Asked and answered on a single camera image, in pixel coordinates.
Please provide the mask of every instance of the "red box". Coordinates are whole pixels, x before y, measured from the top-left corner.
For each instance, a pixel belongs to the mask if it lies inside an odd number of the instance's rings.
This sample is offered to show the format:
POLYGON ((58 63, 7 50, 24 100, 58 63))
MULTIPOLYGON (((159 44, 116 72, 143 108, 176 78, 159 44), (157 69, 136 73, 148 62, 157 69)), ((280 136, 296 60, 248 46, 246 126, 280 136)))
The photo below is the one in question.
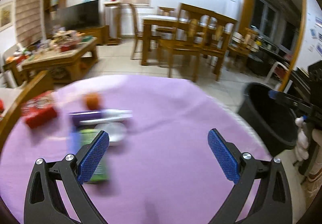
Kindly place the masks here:
POLYGON ((54 108, 55 101, 52 91, 46 91, 31 100, 28 100, 21 107, 21 113, 25 123, 34 129, 57 117, 54 108))
POLYGON ((21 56, 16 57, 14 60, 16 61, 17 65, 18 65, 22 61, 24 61, 25 59, 27 59, 27 57, 25 55, 21 55, 21 56))
POLYGON ((74 48, 76 48, 79 42, 80 40, 66 42, 64 45, 61 46, 61 52, 73 50, 74 48))
POLYGON ((3 101, 0 100, 0 114, 4 112, 4 105, 3 105, 3 101))

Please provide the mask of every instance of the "white tube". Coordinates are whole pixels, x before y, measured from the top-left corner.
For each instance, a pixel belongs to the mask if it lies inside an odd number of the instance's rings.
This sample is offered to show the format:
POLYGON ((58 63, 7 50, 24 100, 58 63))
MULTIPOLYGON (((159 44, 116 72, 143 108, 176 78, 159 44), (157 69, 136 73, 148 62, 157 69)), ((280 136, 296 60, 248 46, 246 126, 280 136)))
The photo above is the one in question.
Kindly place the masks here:
POLYGON ((106 117, 132 114, 131 110, 104 110, 106 117))
POLYGON ((79 124, 82 126, 89 126, 89 125, 96 125, 96 124, 104 124, 108 122, 121 122, 131 117, 132 117, 131 114, 125 114, 125 115, 120 115, 120 116, 115 116, 110 118, 82 120, 79 122, 79 124))

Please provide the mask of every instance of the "green package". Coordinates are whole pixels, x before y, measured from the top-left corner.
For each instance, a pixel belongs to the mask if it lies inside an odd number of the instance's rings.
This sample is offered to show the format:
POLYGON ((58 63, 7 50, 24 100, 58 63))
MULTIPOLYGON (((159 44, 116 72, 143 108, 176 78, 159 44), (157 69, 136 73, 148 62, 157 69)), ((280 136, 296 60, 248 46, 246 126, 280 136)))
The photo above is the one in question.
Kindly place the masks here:
MULTIPOLYGON (((81 146, 91 143, 99 132, 100 130, 96 130, 96 129, 80 130, 79 133, 81 138, 80 139, 81 146)), ((94 174, 91 177, 91 180, 87 183, 97 183, 99 181, 105 181, 108 179, 109 179, 109 175, 107 174, 106 162, 104 161, 104 157, 103 157, 99 162, 96 170, 94 171, 94 174)))

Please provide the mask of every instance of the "orange ball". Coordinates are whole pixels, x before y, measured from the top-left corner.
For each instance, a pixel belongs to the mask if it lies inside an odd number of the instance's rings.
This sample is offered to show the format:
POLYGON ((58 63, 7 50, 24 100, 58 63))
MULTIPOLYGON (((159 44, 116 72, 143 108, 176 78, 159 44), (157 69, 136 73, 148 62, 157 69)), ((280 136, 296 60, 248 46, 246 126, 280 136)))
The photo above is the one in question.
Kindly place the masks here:
POLYGON ((85 95, 85 103, 89 110, 100 109, 100 95, 98 93, 89 93, 85 95))

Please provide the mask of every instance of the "framed painting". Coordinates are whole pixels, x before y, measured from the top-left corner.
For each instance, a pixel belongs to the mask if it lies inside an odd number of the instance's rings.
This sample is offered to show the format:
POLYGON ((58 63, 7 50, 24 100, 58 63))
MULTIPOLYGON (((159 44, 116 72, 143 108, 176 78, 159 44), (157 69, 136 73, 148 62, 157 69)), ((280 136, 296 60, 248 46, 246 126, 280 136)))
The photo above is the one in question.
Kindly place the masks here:
POLYGON ((315 25, 318 25, 320 28, 322 28, 322 19, 315 17, 315 25))
POLYGON ((13 24, 13 2, 0 5, 0 31, 11 27, 13 24))

